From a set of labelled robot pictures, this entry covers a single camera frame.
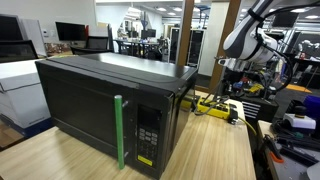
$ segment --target ceiling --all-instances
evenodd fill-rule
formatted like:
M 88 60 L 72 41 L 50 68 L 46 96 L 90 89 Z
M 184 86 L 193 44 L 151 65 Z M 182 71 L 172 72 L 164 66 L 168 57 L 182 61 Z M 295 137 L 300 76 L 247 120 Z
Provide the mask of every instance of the ceiling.
M 142 11 L 144 10 L 148 10 L 151 11 L 153 13 L 157 13 L 160 14 L 163 18 L 181 18 L 182 16 L 182 12 L 178 12 L 173 10 L 175 7 L 182 7 L 182 0 L 176 0 L 176 1 L 169 1 L 169 0 L 160 0 L 160 1 L 156 1 L 154 0 L 153 2 L 141 2 L 141 1 L 152 1 L 152 0 L 132 0 L 132 1 L 127 1 L 126 0 L 96 0 L 98 5 L 123 5 L 123 4 L 127 4 L 129 6 L 135 7 L 137 9 L 140 9 Z M 204 16 L 209 16 L 210 14 L 210 6 L 211 6 L 211 2 L 228 2 L 230 0 L 201 0 L 201 3 L 195 3 L 195 6 L 198 7 L 199 9 L 202 10 L 202 18 L 204 18 Z M 275 9 L 277 8 L 281 8 L 281 7 L 287 7 L 287 6 L 293 6 L 293 5 L 303 5 L 303 4 L 308 4 L 308 3 L 312 3 L 315 2 L 316 0 L 300 0 L 300 1 L 292 1 L 292 0 L 283 0 L 281 1 L 276 7 L 274 7 Z M 242 17 L 240 16 L 241 14 L 245 15 L 246 12 L 241 12 L 242 9 L 249 9 L 254 3 L 256 2 L 256 0 L 242 0 L 241 2 L 241 7 L 240 7 L 240 13 L 239 13 L 239 19 L 241 20 Z M 156 8 L 165 8 L 166 11 L 158 11 Z M 307 12 L 304 13 L 300 13 L 299 14 L 299 19 L 298 21 L 301 22 L 320 22 L 320 18 L 317 19 L 306 19 L 305 17 L 310 16 L 310 15 L 317 15 L 320 16 L 320 7 L 317 8 L 313 8 Z M 193 13 L 193 18 L 200 18 L 200 12 L 194 12 Z
M 315 2 L 316 0 L 303 0 L 303 1 L 292 1 L 292 0 L 283 0 L 282 2 L 280 2 L 278 5 L 276 5 L 274 7 L 274 9 L 278 9 L 278 8 L 282 8 L 282 7 L 287 7 L 287 6 L 294 6 L 294 5 L 305 5 L 305 4 L 309 4 L 312 2 Z M 249 9 L 253 4 L 254 4 L 255 0 L 244 0 L 242 3 L 242 6 L 240 7 L 240 14 L 245 15 L 246 12 L 241 12 L 242 9 Z M 316 7 L 313 9 L 308 10 L 307 12 L 303 12 L 303 13 L 299 13 L 299 18 L 298 21 L 299 22 L 320 22 L 320 18 L 316 18 L 316 19 L 307 19 L 307 16 L 311 16 L 311 15 L 316 15 L 320 17 L 320 7 Z
M 182 12 L 173 10 L 175 7 L 182 8 L 182 1 L 162 1 L 162 2 L 127 2 L 130 6 L 133 6 L 142 11 L 148 10 L 153 13 L 160 14 L 163 18 L 181 17 Z M 97 3 L 98 5 L 119 5 L 123 3 Z M 201 3 L 195 3 L 195 7 L 198 7 L 203 15 L 209 16 L 210 14 L 211 0 L 201 0 Z M 166 11 L 158 11 L 157 8 L 164 8 Z M 200 18 L 200 12 L 193 12 L 193 18 Z

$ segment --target robotic arm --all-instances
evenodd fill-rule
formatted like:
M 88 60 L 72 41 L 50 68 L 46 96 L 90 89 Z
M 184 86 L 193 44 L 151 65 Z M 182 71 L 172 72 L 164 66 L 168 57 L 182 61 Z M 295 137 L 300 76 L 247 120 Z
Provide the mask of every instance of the robotic arm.
M 266 15 L 269 10 L 282 0 L 258 0 L 248 11 L 241 23 L 229 34 L 223 48 L 228 57 L 246 60 L 255 63 L 265 63 L 274 55 L 257 41 L 257 35 L 263 39 L 263 43 L 272 49 L 277 48 L 277 41 L 264 34 L 256 26 L 260 23 L 260 17 Z
M 271 82 L 269 80 L 272 78 L 271 74 L 273 74 L 273 71 L 267 70 L 261 72 L 260 70 L 265 67 L 266 63 L 273 56 L 276 55 L 282 60 L 285 60 L 285 57 L 280 55 L 281 53 L 276 52 L 278 46 L 277 41 L 266 35 L 264 31 L 260 27 L 257 28 L 257 26 L 262 24 L 270 9 L 282 1 L 283 0 L 257 0 L 255 2 L 241 23 L 226 38 L 223 48 L 229 59 L 219 59 L 220 65 L 227 66 L 233 71 L 243 72 L 246 64 L 252 62 L 253 65 L 250 66 L 250 69 L 253 71 L 251 72 L 262 74 L 263 76 L 268 75 L 268 80 L 266 80 L 266 78 L 264 79 L 265 81 Z M 292 1 L 292 3 L 300 6 L 306 2 L 296 0 Z M 290 82 L 292 69 L 290 67 L 288 69 L 289 76 L 284 85 L 277 89 L 277 91 L 283 89 Z

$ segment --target microwave keypad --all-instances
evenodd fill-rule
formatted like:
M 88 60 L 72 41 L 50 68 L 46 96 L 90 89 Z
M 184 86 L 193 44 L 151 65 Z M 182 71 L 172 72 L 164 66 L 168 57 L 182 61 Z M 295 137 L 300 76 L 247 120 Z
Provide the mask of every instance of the microwave keypad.
M 158 134 L 144 128 L 139 128 L 138 154 L 147 159 L 156 160 Z

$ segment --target yellow device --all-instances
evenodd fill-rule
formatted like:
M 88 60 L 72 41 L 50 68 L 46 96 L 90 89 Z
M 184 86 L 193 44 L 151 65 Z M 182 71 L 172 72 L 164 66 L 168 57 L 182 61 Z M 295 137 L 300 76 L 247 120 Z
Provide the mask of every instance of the yellow device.
M 197 103 L 198 112 L 202 112 L 202 113 L 206 112 L 210 108 L 210 106 L 217 103 L 217 102 L 210 103 L 210 100 L 206 100 L 205 102 L 203 102 L 204 99 L 205 98 L 199 99 Z M 230 106 L 229 104 L 226 104 L 226 103 L 218 104 L 216 107 L 212 108 L 207 114 L 210 116 L 215 116 L 221 119 L 228 120 L 230 116 Z

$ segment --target wall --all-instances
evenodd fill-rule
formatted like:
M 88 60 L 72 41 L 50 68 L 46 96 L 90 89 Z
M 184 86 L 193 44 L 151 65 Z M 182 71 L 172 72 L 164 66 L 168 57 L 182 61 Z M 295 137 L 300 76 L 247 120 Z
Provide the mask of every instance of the wall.
M 146 11 L 148 16 L 149 24 L 152 29 L 156 31 L 156 37 L 160 38 L 163 35 L 163 23 L 162 23 L 162 16 L 160 14 L 156 14 L 150 11 Z
M 112 36 L 117 37 L 117 31 L 123 22 L 124 16 L 128 11 L 129 5 L 97 5 L 96 6 L 96 17 L 98 22 L 104 22 L 111 24 Z
M 94 0 L 0 0 L 0 14 L 39 20 L 42 29 L 54 30 L 44 38 L 51 43 L 59 42 L 55 21 L 96 26 Z
M 211 4 L 210 19 L 200 58 L 199 74 L 212 76 L 215 62 L 214 57 L 218 52 L 228 7 L 229 2 L 215 2 Z

